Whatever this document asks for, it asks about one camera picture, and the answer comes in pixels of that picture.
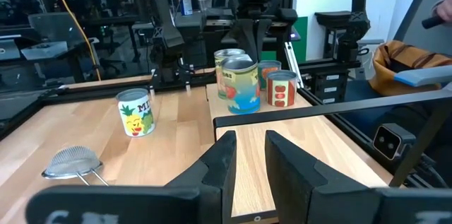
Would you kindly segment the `tall green oranges can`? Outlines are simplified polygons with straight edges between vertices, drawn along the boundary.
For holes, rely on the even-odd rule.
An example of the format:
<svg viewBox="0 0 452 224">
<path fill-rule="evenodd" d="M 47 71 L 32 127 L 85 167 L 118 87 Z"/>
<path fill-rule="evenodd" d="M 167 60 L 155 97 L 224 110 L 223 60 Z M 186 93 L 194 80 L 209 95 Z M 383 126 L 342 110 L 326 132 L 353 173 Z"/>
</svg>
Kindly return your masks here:
<svg viewBox="0 0 452 224">
<path fill-rule="evenodd" d="M 217 86 L 218 86 L 218 97 L 221 99 L 226 98 L 226 90 L 225 84 L 222 78 L 222 67 L 221 62 L 231 56 L 244 54 L 245 51 L 243 49 L 220 49 L 214 52 L 215 57 L 215 72 L 217 78 Z"/>
</svg>

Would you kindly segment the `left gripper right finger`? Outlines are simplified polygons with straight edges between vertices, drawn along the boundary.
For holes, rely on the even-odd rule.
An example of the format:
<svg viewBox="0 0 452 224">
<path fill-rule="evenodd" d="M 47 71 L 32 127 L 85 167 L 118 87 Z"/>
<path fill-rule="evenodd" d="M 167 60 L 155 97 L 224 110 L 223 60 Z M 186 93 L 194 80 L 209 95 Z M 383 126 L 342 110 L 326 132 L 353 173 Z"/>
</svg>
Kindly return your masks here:
<svg viewBox="0 0 452 224">
<path fill-rule="evenodd" d="M 370 188 L 273 130 L 265 155 L 280 224 L 452 224 L 452 189 Z"/>
</svg>

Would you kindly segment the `wooden shelf with black frame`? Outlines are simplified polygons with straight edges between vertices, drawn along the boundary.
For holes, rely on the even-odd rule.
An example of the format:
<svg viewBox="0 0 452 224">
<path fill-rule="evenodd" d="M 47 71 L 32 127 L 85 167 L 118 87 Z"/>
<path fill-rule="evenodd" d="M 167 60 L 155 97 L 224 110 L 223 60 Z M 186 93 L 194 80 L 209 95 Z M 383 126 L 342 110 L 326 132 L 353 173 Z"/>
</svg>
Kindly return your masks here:
<svg viewBox="0 0 452 224">
<path fill-rule="evenodd" d="M 324 116 L 233 126 L 237 166 L 232 219 L 272 223 L 275 206 L 266 173 L 265 132 L 274 130 L 336 170 L 367 185 L 384 187 L 393 176 Z"/>
</svg>

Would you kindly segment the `person's hand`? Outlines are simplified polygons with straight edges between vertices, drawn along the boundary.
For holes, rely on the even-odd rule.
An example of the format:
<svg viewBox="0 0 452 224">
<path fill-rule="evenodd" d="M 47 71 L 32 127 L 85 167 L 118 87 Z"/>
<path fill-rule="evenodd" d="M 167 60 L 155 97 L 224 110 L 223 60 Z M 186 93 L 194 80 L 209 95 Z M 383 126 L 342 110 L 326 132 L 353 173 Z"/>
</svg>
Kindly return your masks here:
<svg viewBox="0 0 452 224">
<path fill-rule="evenodd" d="M 452 23 L 452 0 L 440 0 L 434 7 L 434 14 L 447 23 Z"/>
</svg>

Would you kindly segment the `small red tomato can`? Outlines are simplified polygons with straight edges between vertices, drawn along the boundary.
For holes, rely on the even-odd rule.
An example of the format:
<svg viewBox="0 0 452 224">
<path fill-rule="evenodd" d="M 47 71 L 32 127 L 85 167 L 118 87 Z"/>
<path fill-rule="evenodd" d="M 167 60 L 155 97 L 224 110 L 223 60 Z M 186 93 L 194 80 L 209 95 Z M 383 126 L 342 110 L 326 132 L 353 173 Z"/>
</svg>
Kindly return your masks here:
<svg viewBox="0 0 452 224">
<path fill-rule="evenodd" d="M 274 107 L 294 105 L 297 90 L 297 74 L 288 70 L 271 71 L 266 79 L 266 102 Z"/>
</svg>

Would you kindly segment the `diced tomatoes can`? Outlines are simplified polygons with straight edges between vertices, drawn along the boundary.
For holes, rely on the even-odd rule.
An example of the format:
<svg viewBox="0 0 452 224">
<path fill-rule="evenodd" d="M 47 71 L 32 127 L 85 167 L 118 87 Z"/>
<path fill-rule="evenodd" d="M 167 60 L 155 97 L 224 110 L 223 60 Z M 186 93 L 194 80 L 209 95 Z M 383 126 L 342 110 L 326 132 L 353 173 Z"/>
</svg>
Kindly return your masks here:
<svg viewBox="0 0 452 224">
<path fill-rule="evenodd" d="M 221 63 L 227 108 L 232 114 L 251 114 L 260 109 L 258 63 L 248 54 L 237 54 Z"/>
</svg>

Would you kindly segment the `mixed fruit can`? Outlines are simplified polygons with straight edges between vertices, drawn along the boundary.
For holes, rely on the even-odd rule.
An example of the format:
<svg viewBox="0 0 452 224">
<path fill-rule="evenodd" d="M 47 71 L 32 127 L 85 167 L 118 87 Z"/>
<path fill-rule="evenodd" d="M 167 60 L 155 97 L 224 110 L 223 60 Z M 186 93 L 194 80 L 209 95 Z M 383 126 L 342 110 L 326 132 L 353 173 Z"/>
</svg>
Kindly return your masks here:
<svg viewBox="0 0 452 224">
<path fill-rule="evenodd" d="M 149 93 L 144 88 L 132 88 L 116 95 L 118 109 L 127 136 L 141 137 L 155 128 Z"/>
</svg>

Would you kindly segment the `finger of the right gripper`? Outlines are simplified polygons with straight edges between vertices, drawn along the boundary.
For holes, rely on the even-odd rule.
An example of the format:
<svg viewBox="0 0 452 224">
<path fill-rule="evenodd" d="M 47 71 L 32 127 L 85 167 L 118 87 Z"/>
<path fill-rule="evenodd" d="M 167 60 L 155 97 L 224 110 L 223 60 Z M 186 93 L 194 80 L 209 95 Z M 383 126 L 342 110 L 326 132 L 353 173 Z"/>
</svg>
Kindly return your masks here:
<svg viewBox="0 0 452 224">
<path fill-rule="evenodd" d="M 236 40 L 238 47 L 243 49 L 251 58 L 257 57 L 254 22 L 252 20 L 236 20 L 231 27 L 231 37 Z"/>
<path fill-rule="evenodd" d="M 258 22 L 256 31 L 256 51 L 257 55 L 261 55 L 263 49 L 264 38 L 268 29 L 271 27 L 271 22 Z"/>
</svg>

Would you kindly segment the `silver aluminium bar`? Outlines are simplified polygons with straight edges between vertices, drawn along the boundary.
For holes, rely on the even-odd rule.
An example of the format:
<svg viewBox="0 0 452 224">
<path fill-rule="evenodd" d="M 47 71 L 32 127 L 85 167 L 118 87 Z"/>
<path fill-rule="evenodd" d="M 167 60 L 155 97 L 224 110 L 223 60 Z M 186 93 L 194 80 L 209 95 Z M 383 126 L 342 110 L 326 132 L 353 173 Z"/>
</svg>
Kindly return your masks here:
<svg viewBox="0 0 452 224">
<path fill-rule="evenodd" d="M 294 49 L 293 49 L 292 43 L 291 42 L 285 42 L 284 45 L 285 45 L 285 55 L 286 55 L 286 58 L 287 58 L 287 62 L 288 62 L 289 68 L 290 68 L 290 70 L 292 72 L 296 73 L 296 76 L 297 76 L 297 88 L 298 89 L 304 88 L 304 83 L 303 83 L 303 80 L 302 80 L 302 76 L 301 76 L 301 73 L 300 73 L 300 70 L 299 70 L 299 66 L 298 66 L 298 63 L 297 63 L 297 59 L 296 59 L 296 56 L 295 56 L 295 53 L 294 53 Z"/>
</svg>

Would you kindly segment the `tan leather bag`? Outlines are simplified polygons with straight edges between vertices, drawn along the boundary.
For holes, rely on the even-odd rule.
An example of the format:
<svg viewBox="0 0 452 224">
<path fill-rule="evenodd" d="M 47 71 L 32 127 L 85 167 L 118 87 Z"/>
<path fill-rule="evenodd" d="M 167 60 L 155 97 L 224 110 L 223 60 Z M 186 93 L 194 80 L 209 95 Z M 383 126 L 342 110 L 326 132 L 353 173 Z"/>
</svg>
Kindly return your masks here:
<svg viewBox="0 0 452 224">
<path fill-rule="evenodd" d="M 368 80 L 373 90 L 382 96 L 404 95 L 438 90 L 441 86 L 438 83 L 420 87 L 408 86 L 395 81 L 396 73 L 452 65 L 452 58 L 393 40 L 378 46 L 373 57 L 373 65 L 375 75 Z"/>
</svg>

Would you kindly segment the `short oranges can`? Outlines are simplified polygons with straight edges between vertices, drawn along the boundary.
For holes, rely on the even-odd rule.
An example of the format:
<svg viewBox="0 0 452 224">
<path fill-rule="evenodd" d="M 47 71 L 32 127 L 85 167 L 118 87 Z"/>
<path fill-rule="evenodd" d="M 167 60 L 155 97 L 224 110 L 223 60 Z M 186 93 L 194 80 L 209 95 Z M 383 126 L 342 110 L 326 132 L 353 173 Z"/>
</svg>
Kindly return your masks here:
<svg viewBox="0 0 452 224">
<path fill-rule="evenodd" d="M 258 63 L 258 79 L 260 84 L 260 90 L 267 88 L 267 75 L 270 72 L 281 69 L 281 62 L 276 60 L 262 60 Z"/>
</svg>

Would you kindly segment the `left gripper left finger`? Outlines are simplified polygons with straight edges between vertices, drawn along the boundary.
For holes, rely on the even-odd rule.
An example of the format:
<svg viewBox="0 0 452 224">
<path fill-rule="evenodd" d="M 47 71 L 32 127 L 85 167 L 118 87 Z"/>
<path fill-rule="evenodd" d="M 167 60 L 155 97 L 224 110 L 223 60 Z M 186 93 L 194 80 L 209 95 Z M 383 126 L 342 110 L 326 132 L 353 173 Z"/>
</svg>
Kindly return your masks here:
<svg viewBox="0 0 452 224">
<path fill-rule="evenodd" d="M 60 185 L 38 192 L 27 224 L 230 224 L 237 138 L 226 131 L 163 187 Z"/>
</svg>

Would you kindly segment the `small metal mesh strainer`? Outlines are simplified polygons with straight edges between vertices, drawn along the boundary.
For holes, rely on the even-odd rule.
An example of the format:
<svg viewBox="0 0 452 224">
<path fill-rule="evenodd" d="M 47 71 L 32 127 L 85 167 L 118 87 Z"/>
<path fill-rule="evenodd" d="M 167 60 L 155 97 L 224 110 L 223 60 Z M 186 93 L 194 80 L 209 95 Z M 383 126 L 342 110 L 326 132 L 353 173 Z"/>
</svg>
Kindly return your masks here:
<svg viewBox="0 0 452 224">
<path fill-rule="evenodd" d="M 85 146 L 71 146 L 59 151 L 42 172 L 45 179 L 73 179 L 79 178 L 90 186 L 84 178 L 94 174 L 105 186 L 109 184 L 98 174 L 97 170 L 103 166 L 96 153 Z"/>
</svg>

